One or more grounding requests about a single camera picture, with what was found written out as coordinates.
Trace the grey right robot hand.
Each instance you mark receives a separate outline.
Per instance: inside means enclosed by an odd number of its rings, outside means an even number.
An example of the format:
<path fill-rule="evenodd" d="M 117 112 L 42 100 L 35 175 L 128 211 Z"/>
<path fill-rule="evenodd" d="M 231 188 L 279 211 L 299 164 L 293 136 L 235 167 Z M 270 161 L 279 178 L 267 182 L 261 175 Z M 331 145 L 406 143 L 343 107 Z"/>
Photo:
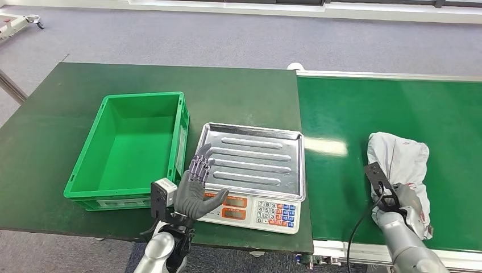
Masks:
<path fill-rule="evenodd" d="M 417 187 L 413 183 L 394 185 L 401 211 L 406 213 L 404 221 L 421 240 L 432 239 L 433 226 L 430 222 L 430 202 L 426 187 Z"/>

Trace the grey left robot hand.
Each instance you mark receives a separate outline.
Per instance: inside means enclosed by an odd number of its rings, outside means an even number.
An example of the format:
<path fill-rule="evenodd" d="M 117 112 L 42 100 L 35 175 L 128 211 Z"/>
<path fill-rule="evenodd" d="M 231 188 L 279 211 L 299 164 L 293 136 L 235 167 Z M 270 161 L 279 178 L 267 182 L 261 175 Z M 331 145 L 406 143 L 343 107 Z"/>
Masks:
<path fill-rule="evenodd" d="M 228 189 L 221 189 L 214 197 L 207 200 L 205 184 L 209 176 L 213 161 L 210 160 L 211 144 L 201 146 L 191 159 L 188 169 L 178 185 L 174 211 L 188 218 L 197 220 L 221 206 L 230 193 Z"/>

